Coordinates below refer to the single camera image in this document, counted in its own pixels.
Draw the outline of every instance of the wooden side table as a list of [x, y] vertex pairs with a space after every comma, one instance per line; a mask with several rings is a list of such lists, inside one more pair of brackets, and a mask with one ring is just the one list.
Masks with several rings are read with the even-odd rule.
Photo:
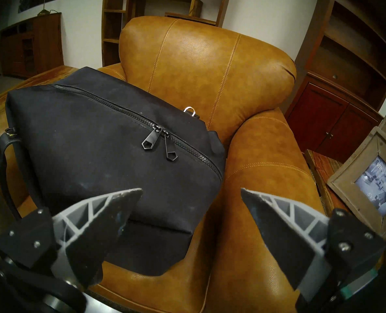
[[[345, 203], [327, 185], [328, 179], [342, 166], [342, 163], [308, 149], [305, 151], [305, 159], [318, 187], [325, 215], [330, 217], [335, 208], [344, 209], [352, 214]], [[386, 265], [386, 249], [377, 268], [382, 265]]]

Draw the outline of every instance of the zipper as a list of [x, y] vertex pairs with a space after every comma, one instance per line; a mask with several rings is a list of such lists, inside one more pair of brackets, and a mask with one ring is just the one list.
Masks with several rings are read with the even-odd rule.
[[160, 136], [164, 135], [165, 150], [167, 153], [167, 159], [168, 160], [174, 161], [177, 159], [177, 154], [176, 154], [176, 150], [175, 150], [175, 144], [176, 144], [179, 147], [183, 148], [185, 151], [189, 152], [190, 154], [192, 154], [193, 156], [198, 158], [199, 160], [201, 160], [203, 163], [205, 163], [208, 167], [210, 167], [215, 172], [215, 174], [219, 177], [219, 179], [222, 180], [221, 172], [213, 164], [213, 162], [211, 160], [207, 159], [204, 155], [202, 155], [196, 149], [190, 147], [184, 140], [182, 140], [178, 136], [164, 130], [161, 126], [146, 119], [145, 117], [143, 117], [143, 116], [141, 116], [133, 111], [130, 111], [128, 109], [124, 109], [122, 107], [119, 107], [119, 106], [117, 106], [117, 105], [115, 105], [115, 104], [113, 104], [113, 103], [111, 103], [111, 102], [109, 102], [101, 97], [98, 97], [94, 94], [83, 91], [81, 89], [75, 89], [73, 87], [61, 86], [61, 85], [57, 85], [57, 84], [49, 84], [49, 86], [52, 86], [56, 89], [60, 89], [63, 91], [77, 93], [77, 94], [87, 96], [87, 97], [89, 97], [89, 98], [91, 98], [99, 103], [102, 103], [103, 105], [105, 105], [107, 107], [110, 107], [111, 109], [114, 109], [115, 111], [126, 114], [126, 115], [130, 116], [131, 118], [133, 118], [139, 122], [142, 122], [143, 124], [145, 124], [153, 129], [151, 131], [151, 133], [147, 136], [147, 138], [145, 138], [145, 140], [142, 143], [142, 147], [144, 149], [152, 149], [154, 147], [155, 143], [157, 142], [158, 138]]

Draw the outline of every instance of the armchair backrest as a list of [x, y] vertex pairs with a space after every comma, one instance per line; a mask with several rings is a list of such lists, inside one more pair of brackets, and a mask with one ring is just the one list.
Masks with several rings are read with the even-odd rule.
[[191, 106], [225, 145], [249, 117], [277, 107], [296, 68], [280, 49], [181, 19], [133, 18], [119, 38], [128, 83], [184, 109]]

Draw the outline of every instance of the lamp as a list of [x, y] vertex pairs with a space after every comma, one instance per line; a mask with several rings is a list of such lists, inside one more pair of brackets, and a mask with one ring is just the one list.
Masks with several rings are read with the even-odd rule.
[[45, 0], [44, 0], [44, 6], [42, 8], [42, 11], [38, 13], [38, 16], [47, 15], [47, 14], [50, 14], [50, 12], [45, 10]]

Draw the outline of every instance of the photo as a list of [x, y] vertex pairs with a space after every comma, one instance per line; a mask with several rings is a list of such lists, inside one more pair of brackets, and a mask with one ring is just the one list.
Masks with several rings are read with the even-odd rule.
[[379, 156], [355, 182], [381, 216], [386, 215], [386, 163]]

